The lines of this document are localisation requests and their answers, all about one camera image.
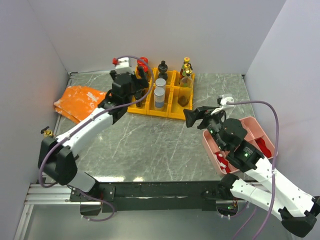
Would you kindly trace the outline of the glass oil bottle gold spout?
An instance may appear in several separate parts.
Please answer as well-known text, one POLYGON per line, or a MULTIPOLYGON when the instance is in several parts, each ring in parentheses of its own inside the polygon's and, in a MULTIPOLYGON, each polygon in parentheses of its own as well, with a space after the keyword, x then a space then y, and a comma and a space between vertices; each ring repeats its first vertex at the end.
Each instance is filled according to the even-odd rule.
POLYGON ((193 92, 194 81, 191 77, 193 73, 192 67, 185 68, 185 77, 182 78, 179 85, 178 104, 185 107, 189 104, 191 94, 193 92))

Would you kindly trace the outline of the silver cap spice bottle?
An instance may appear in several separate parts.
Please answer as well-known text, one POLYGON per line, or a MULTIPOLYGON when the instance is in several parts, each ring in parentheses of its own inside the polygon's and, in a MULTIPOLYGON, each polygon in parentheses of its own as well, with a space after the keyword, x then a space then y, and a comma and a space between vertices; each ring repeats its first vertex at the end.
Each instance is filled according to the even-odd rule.
POLYGON ((162 111, 165 106, 165 90, 161 87, 156 87, 153 92, 154 108, 162 111))

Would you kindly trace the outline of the white powder bottle black cap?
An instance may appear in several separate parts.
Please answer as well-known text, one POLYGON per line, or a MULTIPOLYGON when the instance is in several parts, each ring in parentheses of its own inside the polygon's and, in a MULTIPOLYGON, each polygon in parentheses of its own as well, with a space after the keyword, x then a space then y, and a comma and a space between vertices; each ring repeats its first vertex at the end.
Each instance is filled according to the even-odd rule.
POLYGON ((168 66, 165 60, 162 60, 161 63, 158 65, 158 71, 161 74, 164 74, 168 71, 168 66))

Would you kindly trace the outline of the chili sauce bottle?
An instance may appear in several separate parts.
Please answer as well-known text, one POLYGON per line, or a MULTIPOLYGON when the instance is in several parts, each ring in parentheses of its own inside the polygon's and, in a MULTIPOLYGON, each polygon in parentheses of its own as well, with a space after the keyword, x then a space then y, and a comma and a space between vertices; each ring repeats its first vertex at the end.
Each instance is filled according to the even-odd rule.
POLYGON ((185 64, 181 67, 181 70, 180 70, 180 73, 179 73, 179 80, 178 80, 178 84, 179 84, 179 85, 181 84, 182 78, 184 78, 185 75, 186 75, 186 66, 187 66, 187 64, 185 63, 185 64))
POLYGON ((192 65, 190 64, 190 58, 189 57, 185 57, 184 58, 183 65, 184 65, 184 68, 191 68, 192 67, 192 65))

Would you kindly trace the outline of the red lid sauce jar front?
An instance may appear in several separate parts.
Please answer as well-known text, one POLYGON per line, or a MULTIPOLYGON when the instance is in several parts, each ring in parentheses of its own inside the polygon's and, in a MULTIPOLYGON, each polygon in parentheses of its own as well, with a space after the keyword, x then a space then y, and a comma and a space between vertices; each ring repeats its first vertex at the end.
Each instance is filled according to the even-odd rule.
POLYGON ((135 69, 135 75, 139 80, 146 79, 148 82, 150 81, 149 69, 146 65, 137 65, 135 69))

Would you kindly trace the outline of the red lid sauce jar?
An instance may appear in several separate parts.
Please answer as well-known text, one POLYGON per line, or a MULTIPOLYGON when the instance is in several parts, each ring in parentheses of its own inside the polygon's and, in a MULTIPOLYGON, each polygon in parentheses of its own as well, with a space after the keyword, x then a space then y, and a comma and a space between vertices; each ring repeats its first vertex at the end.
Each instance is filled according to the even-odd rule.
POLYGON ((135 75, 139 80, 146 79, 148 82, 150 81, 149 69, 146 65, 137 65, 135 69, 135 75))
POLYGON ((137 60, 137 65, 138 66, 146 66, 148 64, 148 62, 149 62, 148 58, 142 56, 137 60))

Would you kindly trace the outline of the red lid sauce jar back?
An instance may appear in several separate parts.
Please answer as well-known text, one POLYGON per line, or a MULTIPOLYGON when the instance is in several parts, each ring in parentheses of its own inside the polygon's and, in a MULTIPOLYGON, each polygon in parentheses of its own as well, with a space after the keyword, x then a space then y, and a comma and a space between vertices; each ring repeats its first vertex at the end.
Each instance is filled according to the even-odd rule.
POLYGON ((137 60, 137 65, 138 66, 146 66, 148 64, 148 62, 149 62, 148 58, 142 56, 137 60))

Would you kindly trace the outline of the white peppercorn jar silver lid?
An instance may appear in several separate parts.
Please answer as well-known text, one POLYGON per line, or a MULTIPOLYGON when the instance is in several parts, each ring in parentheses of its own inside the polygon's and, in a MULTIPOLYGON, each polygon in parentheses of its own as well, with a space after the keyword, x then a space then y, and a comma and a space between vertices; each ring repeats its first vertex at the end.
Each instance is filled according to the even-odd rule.
POLYGON ((158 78, 155 80, 155 86, 161 88, 164 91, 166 90, 166 80, 164 78, 158 78))

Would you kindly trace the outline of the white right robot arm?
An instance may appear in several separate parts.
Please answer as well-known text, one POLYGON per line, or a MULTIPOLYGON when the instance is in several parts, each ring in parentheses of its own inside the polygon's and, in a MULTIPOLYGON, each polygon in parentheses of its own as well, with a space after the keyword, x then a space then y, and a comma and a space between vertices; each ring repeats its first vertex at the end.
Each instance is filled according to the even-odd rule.
POLYGON ((240 120, 227 118, 224 110, 209 106, 185 109, 183 113, 188 128, 201 120, 197 128, 208 131, 217 147, 227 152, 228 162, 266 188, 261 190, 228 173, 218 184, 222 198, 235 197, 271 210, 283 227, 297 237, 304 238, 313 229, 320 213, 319 196, 304 192, 272 168, 269 159, 245 140, 248 132, 240 120))

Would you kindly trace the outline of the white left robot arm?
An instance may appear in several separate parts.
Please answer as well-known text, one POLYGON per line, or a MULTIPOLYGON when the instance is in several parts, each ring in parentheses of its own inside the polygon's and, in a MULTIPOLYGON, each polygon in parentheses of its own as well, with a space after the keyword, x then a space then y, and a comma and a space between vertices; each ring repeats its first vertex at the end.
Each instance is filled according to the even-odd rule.
POLYGON ((81 149, 104 129, 114 125, 128 111, 134 95, 149 87, 143 67, 118 67, 110 72, 111 89, 89 116, 69 131, 58 136, 45 137, 38 158, 38 181, 45 187, 42 174, 46 173, 56 184, 69 185, 82 191, 88 201, 100 195, 99 182, 78 169, 76 157, 81 149))

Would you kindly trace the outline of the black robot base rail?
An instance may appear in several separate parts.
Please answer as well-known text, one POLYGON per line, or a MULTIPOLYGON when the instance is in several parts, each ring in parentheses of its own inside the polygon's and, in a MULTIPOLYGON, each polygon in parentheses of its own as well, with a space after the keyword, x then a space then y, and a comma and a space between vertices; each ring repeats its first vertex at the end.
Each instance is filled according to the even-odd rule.
POLYGON ((102 182, 89 196, 70 194, 85 216, 120 211, 193 210, 216 211, 220 203, 235 197, 218 180, 165 182, 102 182))

